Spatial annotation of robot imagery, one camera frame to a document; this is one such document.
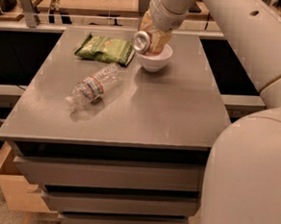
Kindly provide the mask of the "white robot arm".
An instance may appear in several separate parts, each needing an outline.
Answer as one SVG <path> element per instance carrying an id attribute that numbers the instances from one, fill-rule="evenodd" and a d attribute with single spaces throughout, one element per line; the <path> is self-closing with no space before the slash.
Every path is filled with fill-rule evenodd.
<path id="1" fill-rule="evenodd" d="M 196 0 L 151 0 L 160 31 L 173 31 Z M 262 100 L 215 141 L 203 178 L 200 224 L 281 224 L 281 16 L 265 0 L 199 0 L 240 64 L 220 92 Z"/>

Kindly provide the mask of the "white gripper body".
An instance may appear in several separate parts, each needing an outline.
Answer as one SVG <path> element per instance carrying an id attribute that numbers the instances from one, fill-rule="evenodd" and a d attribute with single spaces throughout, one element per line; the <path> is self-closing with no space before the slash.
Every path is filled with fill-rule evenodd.
<path id="1" fill-rule="evenodd" d="M 149 12 L 153 24 L 160 31 L 173 31 L 184 21 L 191 0 L 151 0 Z"/>

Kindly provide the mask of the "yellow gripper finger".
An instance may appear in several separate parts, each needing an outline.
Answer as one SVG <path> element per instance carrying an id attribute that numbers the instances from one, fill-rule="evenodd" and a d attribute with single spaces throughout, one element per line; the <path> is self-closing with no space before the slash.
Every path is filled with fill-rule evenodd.
<path id="1" fill-rule="evenodd" d="M 151 44 L 150 44 L 150 53 L 160 54 L 167 44 L 168 41 L 172 38 L 171 31 L 160 31 L 156 29 L 151 34 Z"/>
<path id="2" fill-rule="evenodd" d="M 149 11 L 146 11 L 142 18 L 142 22 L 140 23 L 140 30 L 147 33 L 152 33 L 155 30 L 153 20 Z"/>

